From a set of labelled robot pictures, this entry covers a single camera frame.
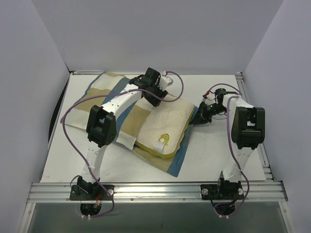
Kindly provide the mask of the cream pillow with yellow edge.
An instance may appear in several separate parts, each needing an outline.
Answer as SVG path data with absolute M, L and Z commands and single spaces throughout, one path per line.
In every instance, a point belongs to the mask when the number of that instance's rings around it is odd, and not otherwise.
M 162 102 L 146 118 L 135 145 L 161 158 L 172 158 L 193 113 L 194 104 L 186 100 Z

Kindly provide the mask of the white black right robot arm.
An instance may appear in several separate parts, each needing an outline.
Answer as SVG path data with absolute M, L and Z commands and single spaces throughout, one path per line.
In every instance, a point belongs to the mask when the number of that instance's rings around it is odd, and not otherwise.
M 207 91 L 191 120 L 192 125 L 212 122 L 215 115 L 226 115 L 228 146 L 231 153 L 228 164 L 221 172 L 225 181 L 238 183 L 250 155 L 265 139 L 265 110 L 255 107 L 238 92 L 224 88 Z

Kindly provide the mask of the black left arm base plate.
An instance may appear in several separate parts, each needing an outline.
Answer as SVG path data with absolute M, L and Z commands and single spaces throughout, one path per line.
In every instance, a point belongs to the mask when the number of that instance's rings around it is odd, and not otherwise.
M 115 186 L 111 184 L 104 184 L 103 186 L 106 188 L 107 191 L 110 192 L 110 196 L 98 184 L 95 184 L 95 186 L 89 192 L 80 188 L 77 184 L 73 185 L 71 188 L 69 200 L 112 200 Z

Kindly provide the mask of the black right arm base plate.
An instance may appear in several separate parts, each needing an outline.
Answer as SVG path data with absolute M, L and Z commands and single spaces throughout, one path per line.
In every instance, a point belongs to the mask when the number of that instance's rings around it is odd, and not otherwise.
M 200 185 L 203 200 L 242 200 L 244 198 L 242 185 L 238 183 L 217 183 Z

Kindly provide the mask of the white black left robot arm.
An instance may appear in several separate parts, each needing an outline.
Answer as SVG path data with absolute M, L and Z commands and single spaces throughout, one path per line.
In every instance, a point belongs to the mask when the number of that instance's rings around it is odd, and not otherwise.
M 141 98 L 158 107 L 168 94 L 166 88 L 172 83 L 167 75 L 148 68 L 145 74 L 130 79 L 107 103 L 90 109 L 86 126 L 89 140 L 86 165 L 77 181 L 86 199 L 92 200 L 98 195 L 100 167 L 105 149 L 117 136 L 117 119 Z

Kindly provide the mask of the blue tan white checked pillowcase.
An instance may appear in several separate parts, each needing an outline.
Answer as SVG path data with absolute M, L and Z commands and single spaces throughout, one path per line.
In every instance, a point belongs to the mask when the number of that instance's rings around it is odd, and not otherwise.
M 128 84 L 129 80 L 125 75 L 111 72 L 100 74 L 89 84 L 85 93 L 77 100 L 77 106 L 66 117 L 63 117 L 61 122 L 68 126 L 85 130 L 91 107 L 107 103 L 113 98 L 113 95 Z M 164 99 L 164 102 L 178 100 L 171 94 L 168 94 Z M 192 127 L 188 124 L 180 147 L 172 158 L 164 159 L 156 156 L 135 145 L 143 123 L 154 108 L 145 98 L 138 100 L 133 106 L 129 107 L 117 119 L 117 136 L 114 141 L 133 151 L 150 165 L 177 177 L 184 162 Z M 194 106 L 194 113 L 191 119 L 196 112 L 197 108 Z

